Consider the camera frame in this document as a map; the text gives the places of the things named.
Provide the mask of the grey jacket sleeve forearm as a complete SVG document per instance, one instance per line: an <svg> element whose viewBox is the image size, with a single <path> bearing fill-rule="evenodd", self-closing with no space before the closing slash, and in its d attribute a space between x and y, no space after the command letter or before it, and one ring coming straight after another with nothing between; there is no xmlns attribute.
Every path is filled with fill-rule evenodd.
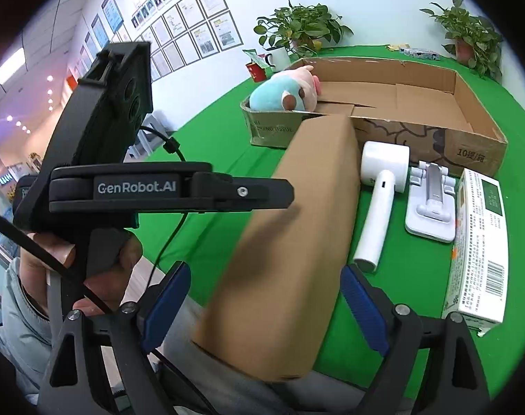
<svg viewBox="0 0 525 415"><path fill-rule="evenodd" d="M16 371L16 384L25 398L37 404L40 385L52 353L49 319L32 304L19 278L20 259L4 273L0 353Z"/></svg>

